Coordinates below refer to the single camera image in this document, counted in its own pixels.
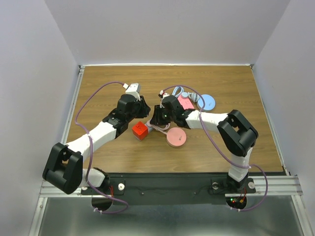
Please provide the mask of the red cube socket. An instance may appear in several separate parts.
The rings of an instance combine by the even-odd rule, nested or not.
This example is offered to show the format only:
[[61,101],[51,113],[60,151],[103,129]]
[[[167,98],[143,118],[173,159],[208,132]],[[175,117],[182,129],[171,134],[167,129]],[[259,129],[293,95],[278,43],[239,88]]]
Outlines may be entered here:
[[132,127],[132,132],[138,140],[143,140],[149,134],[148,127],[141,121]]

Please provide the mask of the pink round socket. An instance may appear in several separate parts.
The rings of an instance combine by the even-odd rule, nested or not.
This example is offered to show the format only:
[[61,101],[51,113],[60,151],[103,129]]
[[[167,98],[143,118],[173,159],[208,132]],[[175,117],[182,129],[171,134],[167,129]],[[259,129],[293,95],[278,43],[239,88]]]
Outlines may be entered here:
[[179,148],[186,143],[186,140],[187,135],[181,128],[173,127],[166,133],[166,141],[171,147]]

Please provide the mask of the pink triangular power strip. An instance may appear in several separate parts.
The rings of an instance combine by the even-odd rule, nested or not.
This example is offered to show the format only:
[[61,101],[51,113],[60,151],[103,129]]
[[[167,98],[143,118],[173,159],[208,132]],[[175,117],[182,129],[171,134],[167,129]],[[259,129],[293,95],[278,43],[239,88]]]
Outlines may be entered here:
[[177,99],[184,110],[194,109],[194,105],[188,97],[181,94]]

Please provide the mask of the blue round socket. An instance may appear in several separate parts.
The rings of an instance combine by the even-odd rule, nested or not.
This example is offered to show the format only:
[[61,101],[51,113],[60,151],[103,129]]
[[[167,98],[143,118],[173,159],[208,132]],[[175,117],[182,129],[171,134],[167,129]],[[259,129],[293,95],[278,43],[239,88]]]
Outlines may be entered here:
[[216,106],[215,99],[209,94],[202,94],[197,102],[199,109],[203,108],[203,111],[209,112],[213,110]]

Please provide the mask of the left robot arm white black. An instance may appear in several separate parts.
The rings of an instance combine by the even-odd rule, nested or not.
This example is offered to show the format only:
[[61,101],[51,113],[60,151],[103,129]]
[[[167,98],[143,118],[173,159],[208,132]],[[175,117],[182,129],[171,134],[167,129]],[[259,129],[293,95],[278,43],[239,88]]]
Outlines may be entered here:
[[97,168],[83,168],[83,163],[93,152],[109,141],[118,138],[135,118],[145,118],[150,107],[144,97],[135,98],[123,94],[117,107],[112,110],[94,129],[67,144],[55,144],[49,154],[42,177],[66,194],[73,193],[79,187],[92,185],[103,194],[109,190],[106,173]]

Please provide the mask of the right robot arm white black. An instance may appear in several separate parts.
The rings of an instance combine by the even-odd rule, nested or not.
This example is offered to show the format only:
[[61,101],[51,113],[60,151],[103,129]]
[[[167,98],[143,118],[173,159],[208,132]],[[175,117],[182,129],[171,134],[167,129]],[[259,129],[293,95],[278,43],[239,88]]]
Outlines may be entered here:
[[215,114],[184,109],[178,99],[170,95],[163,98],[161,104],[155,105],[150,124],[163,126],[171,122],[181,128],[203,129],[207,136],[210,136],[210,131],[218,132],[231,153],[230,159],[224,156],[231,164],[226,186],[232,192],[244,187],[250,168],[250,155],[258,132],[240,111]]

